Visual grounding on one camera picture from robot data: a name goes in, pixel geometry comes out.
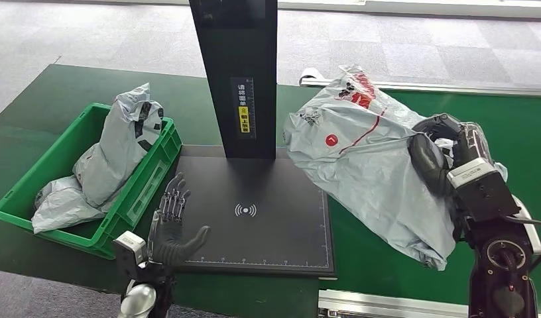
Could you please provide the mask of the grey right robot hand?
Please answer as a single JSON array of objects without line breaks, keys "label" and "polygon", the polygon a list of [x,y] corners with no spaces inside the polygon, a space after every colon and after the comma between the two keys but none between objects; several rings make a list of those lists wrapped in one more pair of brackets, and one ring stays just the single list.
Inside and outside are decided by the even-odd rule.
[{"label": "grey right robot hand", "polygon": [[[483,129],[472,122],[461,122],[442,113],[417,123],[414,135],[408,142],[412,165],[431,193],[437,197],[450,196],[453,192],[447,174],[474,159],[483,158],[494,164]],[[438,139],[452,141],[453,163],[449,164]]]}]

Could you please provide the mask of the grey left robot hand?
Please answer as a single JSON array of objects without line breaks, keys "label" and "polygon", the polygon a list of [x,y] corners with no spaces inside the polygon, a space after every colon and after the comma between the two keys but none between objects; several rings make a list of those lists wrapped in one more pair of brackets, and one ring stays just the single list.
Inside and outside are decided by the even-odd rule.
[{"label": "grey left robot hand", "polygon": [[191,191],[185,188],[184,172],[168,183],[155,210],[147,242],[149,261],[177,267],[192,257],[209,239],[211,227],[200,227],[195,237],[182,241],[184,211]]}]

